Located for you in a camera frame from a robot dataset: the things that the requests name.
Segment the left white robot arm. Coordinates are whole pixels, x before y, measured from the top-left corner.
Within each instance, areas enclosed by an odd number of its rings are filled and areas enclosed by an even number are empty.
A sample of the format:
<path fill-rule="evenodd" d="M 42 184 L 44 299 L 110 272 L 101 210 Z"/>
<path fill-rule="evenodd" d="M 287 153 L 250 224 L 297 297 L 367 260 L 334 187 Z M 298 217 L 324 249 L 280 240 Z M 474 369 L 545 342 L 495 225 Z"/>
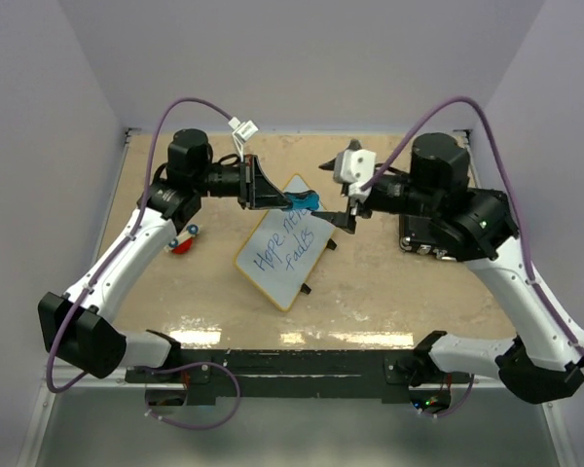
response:
<path fill-rule="evenodd" d="M 142 272 L 178 237 L 201 209 L 203 198 L 234 198 L 251 210 L 285 210 L 289 195 L 263 173 L 253 155 L 224 164 L 213 158 L 206 133 L 177 131 L 139 199 L 127 226 L 92 269 L 67 291 L 47 293 L 38 304 L 49 358 L 59 358 L 98 378 L 120 367 L 147 367 L 160 381 L 176 379 L 182 358 L 178 342 L 158 332 L 117 330 L 113 322 Z"/>

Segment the blue whiteboard eraser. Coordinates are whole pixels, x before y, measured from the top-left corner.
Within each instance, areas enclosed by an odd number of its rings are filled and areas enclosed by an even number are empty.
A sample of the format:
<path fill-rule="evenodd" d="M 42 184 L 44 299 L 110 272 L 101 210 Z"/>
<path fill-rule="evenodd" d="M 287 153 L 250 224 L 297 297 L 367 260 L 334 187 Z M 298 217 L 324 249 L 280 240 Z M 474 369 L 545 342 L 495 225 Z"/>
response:
<path fill-rule="evenodd" d="M 313 212 L 317 211 L 320 207 L 319 194 L 314 190 L 306 190 L 298 193 L 285 192 L 284 195 L 288 201 L 284 211 L 305 209 Z"/>

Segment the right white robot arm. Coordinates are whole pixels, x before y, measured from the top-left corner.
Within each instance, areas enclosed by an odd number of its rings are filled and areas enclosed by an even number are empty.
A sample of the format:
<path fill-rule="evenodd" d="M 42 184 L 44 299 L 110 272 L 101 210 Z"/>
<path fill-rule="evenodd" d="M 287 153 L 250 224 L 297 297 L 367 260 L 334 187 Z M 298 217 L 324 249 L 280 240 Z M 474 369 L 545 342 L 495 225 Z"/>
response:
<path fill-rule="evenodd" d="M 584 330 L 527 260 L 508 196 L 470 187 L 469 165 L 467 150 L 445 133 L 416 137 L 406 171 L 380 172 L 376 154 L 351 140 L 320 165 L 341 185 L 347 209 L 318 216 L 349 234 L 375 212 L 427 220 L 435 245 L 473 272 L 511 321 L 512 339 L 430 333 L 402 368 L 411 386 L 464 373 L 499 380 L 531 404 L 568 398 L 584 383 Z"/>

